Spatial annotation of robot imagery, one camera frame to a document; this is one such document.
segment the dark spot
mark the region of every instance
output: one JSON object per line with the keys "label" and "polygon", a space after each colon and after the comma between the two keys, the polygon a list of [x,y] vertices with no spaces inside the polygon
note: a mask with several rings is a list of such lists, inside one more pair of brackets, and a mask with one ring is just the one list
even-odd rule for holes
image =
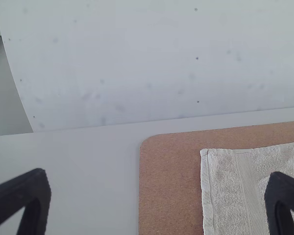
{"label": "dark spot", "polygon": [[152,84],[151,84],[151,83],[147,83],[147,84],[146,84],[146,87],[147,87],[149,90],[152,90]]}
{"label": "dark spot", "polygon": [[82,100],[86,101],[92,96],[92,92],[88,92],[82,96]]}
{"label": "dark spot", "polygon": [[100,123],[102,126],[105,126],[107,124],[107,118],[106,117],[102,117],[100,120]]}
{"label": "dark spot", "polygon": [[237,54],[236,55],[236,61],[238,61],[238,62],[241,62],[242,61],[242,58],[241,58],[241,55],[240,54]]}
{"label": "dark spot", "polygon": [[38,104],[43,103],[42,99],[40,99],[40,98],[38,98],[38,97],[35,98],[35,101],[36,101]]}
{"label": "dark spot", "polygon": [[41,123],[39,123],[39,127],[40,127],[41,129],[44,129],[45,125],[41,122]]}
{"label": "dark spot", "polygon": [[116,107],[117,111],[122,112],[122,113],[125,112],[125,107],[123,105],[116,104],[115,107]]}
{"label": "dark spot", "polygon": [[188,78],[189,78],[191,81],[194,81],[194,80],[196,79],[196,76],[195,76],[195,74],[190,73],[190,75],[188,75]]}
{"label": "dark spot", "polygon": [[184,94],[184,93],[185,93],[185,90],[182,88],[182,89],[178,90],[177,93],[178,93],[178,94]]}

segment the gray floor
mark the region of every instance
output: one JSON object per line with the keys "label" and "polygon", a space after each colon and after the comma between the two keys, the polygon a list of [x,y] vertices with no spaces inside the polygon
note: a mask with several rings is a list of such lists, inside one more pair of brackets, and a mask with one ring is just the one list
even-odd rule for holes
{"label": "gray floor", "polygon": [[11,74],[0,37],[0,136],[33,132]]}

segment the white backdrop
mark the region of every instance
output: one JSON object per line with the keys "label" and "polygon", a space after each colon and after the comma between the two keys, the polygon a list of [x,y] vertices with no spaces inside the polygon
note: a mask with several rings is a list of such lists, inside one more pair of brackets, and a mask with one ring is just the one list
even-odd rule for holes
{"label": "white backdrop", "polygon": [[34,131],[294,107],[294,0],[0,0]]}

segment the cork mat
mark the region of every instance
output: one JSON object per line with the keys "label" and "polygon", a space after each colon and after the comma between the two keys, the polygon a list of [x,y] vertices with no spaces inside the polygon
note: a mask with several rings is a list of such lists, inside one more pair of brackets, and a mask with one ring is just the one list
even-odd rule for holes
{"label": "cork mat", "polygon": [[163,134],[140,148],[139,234],[203,235],[203,148],[249,149],[294,142],[294,122]]}

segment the terry cloth towel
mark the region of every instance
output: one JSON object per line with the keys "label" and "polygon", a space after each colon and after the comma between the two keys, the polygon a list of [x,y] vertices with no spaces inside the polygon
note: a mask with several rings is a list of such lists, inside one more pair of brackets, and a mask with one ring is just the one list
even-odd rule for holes
{"label": "terry cloth towel", "polygon": [[269,235],[266,186],[274,171],[294,178],[294,143],[200,155],[204,234]]}

